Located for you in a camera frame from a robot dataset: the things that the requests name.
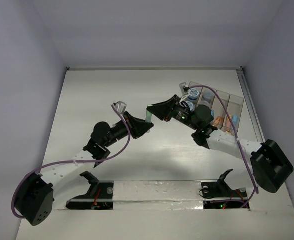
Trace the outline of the green marker pen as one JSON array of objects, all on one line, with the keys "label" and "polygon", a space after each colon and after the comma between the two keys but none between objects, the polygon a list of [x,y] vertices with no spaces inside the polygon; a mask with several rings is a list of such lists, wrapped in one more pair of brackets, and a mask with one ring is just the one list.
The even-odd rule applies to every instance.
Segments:
[{"label": "green marker pen", "polygon": [[150,113],[149,111],[146,111],[145,122],[151,123],[151,119],[152,119],[152,113]]}]

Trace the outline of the blue lid round jar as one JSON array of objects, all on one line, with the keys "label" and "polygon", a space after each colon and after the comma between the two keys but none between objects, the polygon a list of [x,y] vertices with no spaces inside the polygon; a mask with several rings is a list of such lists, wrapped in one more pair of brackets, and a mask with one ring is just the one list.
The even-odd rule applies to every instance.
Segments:
[{"label": "blue lid round jar", "polygon": [[194,111],[194,104],[192,102],[186,101],[185,103],[188,105],[191,112]]},{"label": "blue lid round jar", "polygon": [[187,93],[188,93],[187,99],[190,102],[198,101],[200,97],[200,91],[197,88],[190,88]]}]

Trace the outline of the orange marker pen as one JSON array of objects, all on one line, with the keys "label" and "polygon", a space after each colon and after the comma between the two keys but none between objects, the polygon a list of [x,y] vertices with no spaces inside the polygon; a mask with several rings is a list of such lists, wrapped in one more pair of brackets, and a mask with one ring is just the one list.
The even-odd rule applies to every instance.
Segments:
[{"label": "orange marker pen", "polygon": [[226,121],[225,121],[225,130],[228,132],[232,129],[232,115],[230,115],[229,117],[226,117]]}]

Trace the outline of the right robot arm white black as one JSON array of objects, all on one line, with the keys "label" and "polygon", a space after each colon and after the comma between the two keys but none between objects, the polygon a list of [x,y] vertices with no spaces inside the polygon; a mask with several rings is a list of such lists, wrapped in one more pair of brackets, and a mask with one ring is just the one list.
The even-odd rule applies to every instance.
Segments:
[{"label": "right robot arm white black", "polygon": [[149,105],[147,111],[161,121],[175,119],[193,129],[195,132],[191,136],[198,146],[243,160],[251,178],[269,193],[276,193],[294,171],[275,141],[247,141],[214,127],[211,110],[206,105],[201,104],[191,110],[174,95],[167,101]]}]

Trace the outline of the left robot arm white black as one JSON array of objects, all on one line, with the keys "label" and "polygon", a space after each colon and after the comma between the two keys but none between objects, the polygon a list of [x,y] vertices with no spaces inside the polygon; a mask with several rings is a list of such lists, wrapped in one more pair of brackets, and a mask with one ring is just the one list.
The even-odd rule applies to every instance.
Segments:
[{"label": "left robot arm white black", "polygon": [[39,225],[50,214],[58,189],[76,177],[86,179],[80,185],[80,192],[85,197],[99,194],[99,181],[89,173],[89,169],[116,158],[130,140],[142,137],[154,126],[150,112],[146,113],[145,119],[133,117],[126,111],[116,110],[115,114],[120,120],[113,126],[104,121],[94,125],[88,143],[81,150],[90,159],[52,162],[27,173],[13,193],[12,214],[32,226]]}]

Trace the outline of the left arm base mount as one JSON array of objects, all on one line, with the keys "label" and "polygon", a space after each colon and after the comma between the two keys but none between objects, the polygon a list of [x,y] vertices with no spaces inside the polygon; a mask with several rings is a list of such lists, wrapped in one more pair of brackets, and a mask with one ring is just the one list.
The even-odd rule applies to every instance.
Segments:
[{"label": "left arm base mount", "polygon": [[66,202],[68,210],[112,210],[113,209],[113,181],[100,182],[90,172],[80,174],[90,185],[87,192]]}]

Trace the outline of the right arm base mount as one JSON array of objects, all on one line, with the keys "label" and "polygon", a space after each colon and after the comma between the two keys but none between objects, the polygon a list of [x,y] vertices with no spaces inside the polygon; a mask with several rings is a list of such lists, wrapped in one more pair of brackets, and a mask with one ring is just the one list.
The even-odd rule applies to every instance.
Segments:
[{"label": "right arm base mount", "polygon": [[246,190],[241,192],[240,189],[231,189],[225,182],[232,171],[233,169],[227,170],[217,180],[201,183],[198,194],[203,198],[205,210],[240,209],[247,202]]}]

